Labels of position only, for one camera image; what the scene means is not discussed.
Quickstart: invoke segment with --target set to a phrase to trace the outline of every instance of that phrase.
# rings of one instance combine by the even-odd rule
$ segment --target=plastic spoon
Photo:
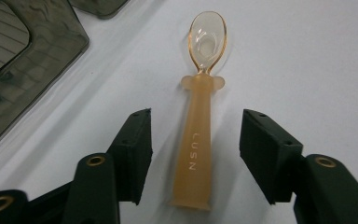
[[[173,183],[172,204],[209,210],[211,195],[211,93],[223,88],[222,77],[211,77],[226,47],[227,30],[216,12],[200,13],[190,27],[188,50],[199,72],[182,79],[191,90],[185,132]]]

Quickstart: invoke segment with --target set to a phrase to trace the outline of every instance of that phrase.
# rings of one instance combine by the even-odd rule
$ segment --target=spoon handle
[[[191,100],[176,165],[172,204],[209,210],[213,77],[198,74],[185,77],[182,84],[191,90]]]

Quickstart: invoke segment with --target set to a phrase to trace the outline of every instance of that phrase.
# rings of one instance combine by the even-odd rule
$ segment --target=translucent spoon head
[[[209,74],[226,48],[227,29],[216,12],[200,13],[190,27],[188,50],[199,73]]]

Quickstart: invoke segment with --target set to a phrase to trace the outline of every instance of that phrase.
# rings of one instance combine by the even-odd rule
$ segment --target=baby spoon
[[[191,24],[188,50],[199,72],[182,78],[191,91],[185,131],[173,182],[172,204],[209,210],[211,195],[211,93],[223,88],[222,77],[211,77],[227,42],[226,24],[216,12],[200,13]]]

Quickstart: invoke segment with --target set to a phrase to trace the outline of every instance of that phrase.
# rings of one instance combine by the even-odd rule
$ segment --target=white table surface
[[[186,35],[214,10],[226,20],[225,56],[213,70],[211,212],[168,205],[196,68]],[[152,108],[154,154],[139,206],[121,223],[296,223],[293,203],[269,206],[240,158],[244,108],[263,112],[304,145],[342,161],[358,180],[358,0],[130,0],[111,20],[76,10],[89,49],[0,141],[0,190],[30,200],[105,152],[127,116]]]

